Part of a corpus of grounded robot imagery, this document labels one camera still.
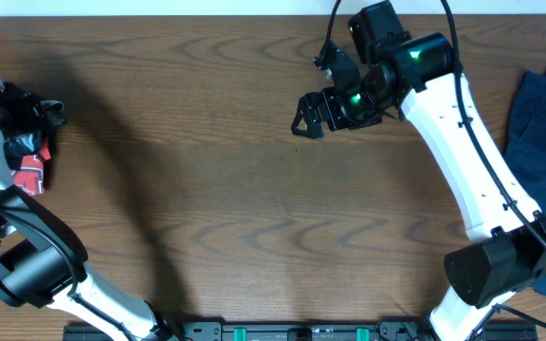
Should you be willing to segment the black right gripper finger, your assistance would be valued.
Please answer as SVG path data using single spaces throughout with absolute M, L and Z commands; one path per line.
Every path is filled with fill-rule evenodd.
M 321 120 L 318 118 L 312 119 L 309 117 L 295 116 L 291 124 L 291 132 L 293 135 L 310 139 L 324 137 Z
M 304 121 L 306 124 L 325 122 L 327 115 L 324 113 L 324 100 L 321 92 L 311 92 L 302 96 L 298 101 L 294 123 Z

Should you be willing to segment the black cycling jersey orange lines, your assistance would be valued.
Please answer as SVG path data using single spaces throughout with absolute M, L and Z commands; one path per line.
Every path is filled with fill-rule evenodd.
M 22 159 L 39 153 L 66 123 L 62 102 L 0 78 L 0 130 L 11 170 L 20 170 Z

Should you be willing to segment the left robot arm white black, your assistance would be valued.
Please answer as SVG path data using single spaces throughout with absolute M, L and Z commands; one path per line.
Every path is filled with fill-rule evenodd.
M 184 288 L 162 247 L 153 254 L 153 302 L 101 276 L 73 230 L 14 184 L 0 130 L 0 300 L 72 314 L 113 340 L 178 340 Z

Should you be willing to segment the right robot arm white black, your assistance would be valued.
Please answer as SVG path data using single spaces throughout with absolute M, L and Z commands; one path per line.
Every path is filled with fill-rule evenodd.
M 449 287 L 421 340 L 474 340 L 508 300 L 546 274 L 546 213 L 509 170 L 473 105 L 453 44 L 386 29 L 355 39 L 359 63 L 326 41 L 314 58 L 332 85 L 300 98 L 292 133 L 379 124 L 390 108 L 425 140 L 461 211 L 469 245 L 445 256 Z

